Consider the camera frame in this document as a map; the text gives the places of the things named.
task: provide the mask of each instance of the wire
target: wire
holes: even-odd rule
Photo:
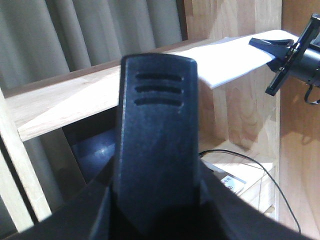
[[[226,150],[226,149],[209,149],[209,150],[205,150],[205,151],[202,151],[199,153],[199,156],[200,158],[202,158],[204,155],[208,154],[208,153],[226,153],[226,154],[231,154],[231,155],[234,155],[234,156],[237,156],[237,157],[241,157],[243,159],[247,159],[249,161],[252,161],[256,164],[258,164],[264,171],[265,173],[270,177],[270,179],[272,180],[272,182],[274,183],[274,185],[278,188],[281,196],[283,197],[283,200],[285,201],[285,204],[287,205],[297,227],[298,227],[298,232],[299,234],[301,234],[301,228],[300,228],[300,224],[294,214],[294,212],[292,211],[292,208],[290,207],[290,204],[285,196],[285,194],[282,192],[280,186],[278,185],[278,183],[276,182],[276,180],[271,176],[271,174],[267,171],[267,169],[260,163],[258,162],[257,160],[254,160],[253,158],[249,157],[249,156],[246,156],[246,155],[243,155],[241,153],[238,153],[238,152],[235,152],[235,151],[230,151],[230,150]]]

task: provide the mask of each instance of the curtain fold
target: curtain fold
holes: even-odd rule
[[[181,40],[175,0],[1,0],[0,87],[5,91]],[[80,172],[72,171],[77,166],[62,130],[24,144],[55,211],[84,185]],[[0,201],[0,216],[4,211]]]

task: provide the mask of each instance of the white paper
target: white paper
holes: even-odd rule
[[[275,57],[249,45],[251,38],[283,40],[298,37],[282,30],[266,31],[237,39],[194,47],[177,55],[192,58],[197,62],[198,77],[210,88],[232,81],[268,62]]]

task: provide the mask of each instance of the wooden panel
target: wooden panel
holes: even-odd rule
[[[34,213],[37,219],[41,221],[48,217],[51,214],[51,211],[34,168],[30,162],[25,146],[20,139],[14,122],[11,120],[11,115],[1,90],[0,113],[0,136],[20,178],[22,186],[25,189]],[[10,188],[6,190],[8,191],[7,194],[11,194]],[[16,190],[12,189],[12,191],[12,198],[14,198]]]
[[[33,226],[32,219],[0,151],[0,196],[18,232]]]
[[[154,50],[173,53],[211,43],[187,40]],[[37,81],[5,92],[23,141],[118,105],[119,61]]]
[[[219,40],[281,28],[281,0],[185,0],[184,4],[189,39]],[[213,91],[201,87],[201,132],[278,158],[280,96],[264,93],[273,76],[261,67]]]
[[[307,25],[312,13],[320,13],[318,0],[284,0],[283,29],[297,36]],[[280,185],[287,194],[302,232],[320,239],[320,106],[304,103],[307,86],[290,78],[281,89]],[[315,89],[312,99],[318,99]],[[283,202],[280,220],[295,224]]]
[[[252,149],[240,147],[226,140],[220,142],[208,136],[202,136],[199,143],[200,150],[207,149],[228,149],[247,156],[250,156],[260,163],[275,176],[274,158],[265,156]],[[214,164],[218,168],[246,181],[246,184],[238,196],[252,207],[264,213],[275,203],[275,185],[268,175],[256,163],[252,163],[241,157],[226,153],[208,153],[203,159]]]

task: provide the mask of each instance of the wooden shelf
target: wooden shelf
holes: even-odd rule
[[[229,140],[221,141],[209,136],[200,137],[200,151],[208,149],[225,149],[234,151],[259,161],[275,178],[277,160],[250,149],[238,146]],[[243,190],[238,196],[255,209],[265,213],[275,205],[275,185],[265,171],[256,163],[226,153],[208,153],[204,161],[244,180]]]
[[[179,53],[214,42],[186,40],[152,52]],[[118,105],[120,62],[112,61],[17,87],[3,94],[22,141]]]

